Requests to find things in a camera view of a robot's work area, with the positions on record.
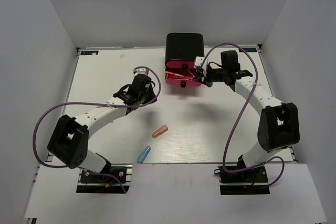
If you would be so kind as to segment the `orange double-ended marker pen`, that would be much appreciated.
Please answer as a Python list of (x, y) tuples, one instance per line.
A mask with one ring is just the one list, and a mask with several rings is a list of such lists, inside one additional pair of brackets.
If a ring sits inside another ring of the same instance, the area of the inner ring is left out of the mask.
[(182, 74), (173, 73), (173, 72), (169, 72), (169, 71), (166, 71), (165, 73), (170, 74), (170, 75), (175, 76), (175, 77), (178, 77), (180, 79), (193, 80), (193, 77), (190, 77), (190, 76), (184, 76)]

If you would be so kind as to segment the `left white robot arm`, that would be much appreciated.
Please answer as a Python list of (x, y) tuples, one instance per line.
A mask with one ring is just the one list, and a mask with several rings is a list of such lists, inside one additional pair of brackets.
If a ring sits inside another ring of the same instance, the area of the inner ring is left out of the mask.
[(47, 149), (66, 167), (83, 168), (93, 172), (101, 182), (110, 178), (111, 163), (103, 156), (88, 150), (89, 139), (100, 129), (122, 118), (139, 105), (155, 102), (152, 79), (137, 74), (131, 84), (123, 86), (104, 106), (79, 116), (62, 116), (52, 133)]

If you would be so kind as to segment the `orange translucent correction tape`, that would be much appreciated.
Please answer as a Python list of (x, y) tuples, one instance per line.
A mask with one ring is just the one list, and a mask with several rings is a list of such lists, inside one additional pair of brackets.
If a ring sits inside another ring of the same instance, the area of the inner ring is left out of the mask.
[(153, 132), (152, 137), (157, 138), (160, 135), (162, 135), (163, 133), (165, 133), (168, 129), (169, 128), (168, 128), (167, 125), (162, 125), (159, 129), (157, 129), (155, 132)]

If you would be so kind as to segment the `blue translucent correction tape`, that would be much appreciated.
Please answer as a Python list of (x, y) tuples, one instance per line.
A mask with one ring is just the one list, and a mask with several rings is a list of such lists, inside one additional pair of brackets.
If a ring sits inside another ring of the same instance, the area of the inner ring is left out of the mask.
[(149, 152), (151, 151), (151, 147), (150, 146), (147, 146), (143, 151), (142, 153), (139, 155), (139, 157), (137, 158), (137, 163), (140, 163), (142, 164), (145, 159), (147, 158)]

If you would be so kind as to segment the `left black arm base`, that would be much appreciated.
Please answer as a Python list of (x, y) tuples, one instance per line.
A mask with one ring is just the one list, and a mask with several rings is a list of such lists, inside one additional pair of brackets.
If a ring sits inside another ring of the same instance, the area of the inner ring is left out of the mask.
[(107, 169), (110, 176), (94, 175), (86, 169), (80, 171), (76, 193), (124, 194), (131, 185), (132, 165), (116, 164)]

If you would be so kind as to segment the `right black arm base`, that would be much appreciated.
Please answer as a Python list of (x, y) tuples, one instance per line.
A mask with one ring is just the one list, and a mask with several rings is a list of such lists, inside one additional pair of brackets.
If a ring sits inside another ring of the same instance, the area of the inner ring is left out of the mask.
[(220, 194), (233, 195), (269, 195), (268, 177), (264, 166), (240, 173), (228, 173), (223, 166), (214, 169), (219, 177)]

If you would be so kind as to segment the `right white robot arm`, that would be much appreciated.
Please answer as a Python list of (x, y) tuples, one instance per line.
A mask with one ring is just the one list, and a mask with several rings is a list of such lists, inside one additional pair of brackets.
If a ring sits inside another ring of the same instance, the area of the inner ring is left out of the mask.
[(294, 103), (284, 103), (258, 85), (253, 74), (242, 70), (238, 54), (234, 50), (221, 53), (221, 64), (212, 68), (204, 57), (196, 57), (194, 68), (196, 82), (211, 87), (223, 82), (246, 100), (260, 116), (257, 143), (240, 158), (243, 163), (237, 168), (238, 177), (247, 182), (256, 175), (255, 167), (300, 141), (298, 108)]

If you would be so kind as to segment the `pink drawer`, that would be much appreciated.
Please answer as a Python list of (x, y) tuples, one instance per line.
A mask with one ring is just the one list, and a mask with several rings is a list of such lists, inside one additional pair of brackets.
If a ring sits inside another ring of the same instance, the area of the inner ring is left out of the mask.
[(171, 69), (194, 69), (193, 61), (168, 61), (165, 65)]
[[(196, 74), (196, 70), (195, 69), (190, 69), (193, 74)], [(173, 73), (178, 73), (178, 74), (182, 74), (184, 76), (190, 76), (190, 73), (188, 72), (187, 69), (166, 69), (166, 71), (169, 72), (173, 72)], [(166, 84), (172, 85), (172, 86), (179, 86), (182, 88), (185, 87), (199, 87), (201, 84), (198, 82), (194, 82), (193, 80), (186, 80), (186, 79), (180, 79), (178, 77), (172, 76), (170, 74), (166, 74), (165, 73), (165, 82)]]

